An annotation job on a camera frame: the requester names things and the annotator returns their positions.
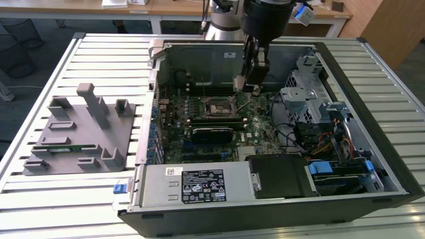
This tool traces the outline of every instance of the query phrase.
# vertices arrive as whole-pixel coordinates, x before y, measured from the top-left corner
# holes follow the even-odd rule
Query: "mesh wastebasket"
[[[0,18],[0,24],[9,34],[19,36],[20,44],[25,49],[41,46],[43,40],[31,19]]]
[[[24,77],[35,71],[33,62],[16,35],[0,34],[0,69],[12,78]]]

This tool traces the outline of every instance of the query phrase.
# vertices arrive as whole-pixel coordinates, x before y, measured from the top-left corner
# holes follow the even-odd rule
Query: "red wire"
[[[322,133],[322,134],[320,135],[320,137],[318,137],[318,147],[320,147],[320,145],[321,145],[321,138],[322,138],[326,134],[332,134],[332,133]]]

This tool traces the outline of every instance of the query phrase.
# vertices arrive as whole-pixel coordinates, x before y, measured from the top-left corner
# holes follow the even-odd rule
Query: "aluminum table surface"
[[[138,239],[117,218],[112,187],[133,177],[141,127],[144,88],[149,76],[152,39],[201,39],[190,35],[86,34],[72,39],[45,88],[0,162],[0,238]],[[278,40],[322,41],[354,85],[408,167],[425,187],[425,109],[369,45],[354,39],[285,37]],[[126,98],[137,105],[126,170],[114,173],[27,177],[21,174],[29,150],[47,118],[53,96],[82,103],[76,87],[90,82],[105,102]],[[350,223],[253,230],[177,238],[425,238],[425,198],[380,210]]]

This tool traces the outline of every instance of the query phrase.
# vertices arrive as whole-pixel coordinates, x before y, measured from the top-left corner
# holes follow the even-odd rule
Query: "tag label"
[[[184,171],[181,174],[181,202],[225,202],[222,169]]]
[[[181,175],[184,168],[165,168],[165,176]]]
[[[224,57],[225,58],[236,58],[236,52],[225,52]]]
[[[297,15],[294,16],[294,19],[305,26],[308,26],[314,19],[316,14],[312,11],[312,9],[302,5]]]
[[[148,11],[130,11],[130,13],[148,14]]]

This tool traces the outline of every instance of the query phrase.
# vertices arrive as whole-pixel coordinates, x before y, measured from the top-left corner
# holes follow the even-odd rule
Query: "wooden table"
[[[350,12],[314,10],[312,24],[332,25],[328,37],[337,37]],[[0,17],[53,19],[121,19],[149,20],[153,34],[161,34],[162,20],[200,21],[202,2],[200,0],[149,0],[146,5],[128,8],[101,9],[101,0],[0,0]]]

